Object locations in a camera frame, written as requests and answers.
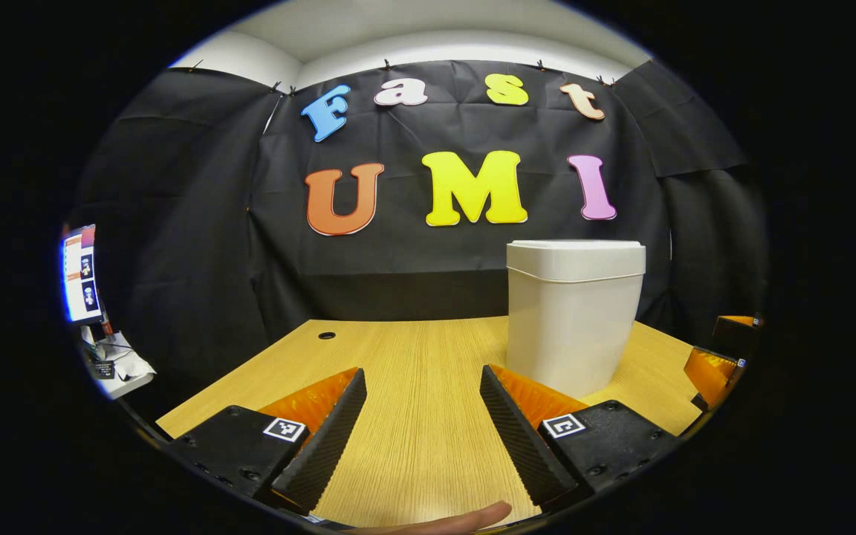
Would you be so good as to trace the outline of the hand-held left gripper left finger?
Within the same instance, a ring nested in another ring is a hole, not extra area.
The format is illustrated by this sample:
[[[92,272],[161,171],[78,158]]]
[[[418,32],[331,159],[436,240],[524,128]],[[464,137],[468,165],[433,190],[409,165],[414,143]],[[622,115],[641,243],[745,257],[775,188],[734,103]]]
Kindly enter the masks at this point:
[[[169,442],[169,454],[229,490],[307,515],[336,470],[367,399],[350,368],[264,409],[230,404]]]

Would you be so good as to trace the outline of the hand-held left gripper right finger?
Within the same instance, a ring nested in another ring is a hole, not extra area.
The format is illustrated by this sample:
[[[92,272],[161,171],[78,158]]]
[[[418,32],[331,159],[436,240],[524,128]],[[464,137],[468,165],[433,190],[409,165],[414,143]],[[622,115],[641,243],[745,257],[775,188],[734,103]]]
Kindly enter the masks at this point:
[[[680,444],[625,403],[586,406],[500,366],[483,366],[479,393],[523,487],[543,512],[618,487]]]

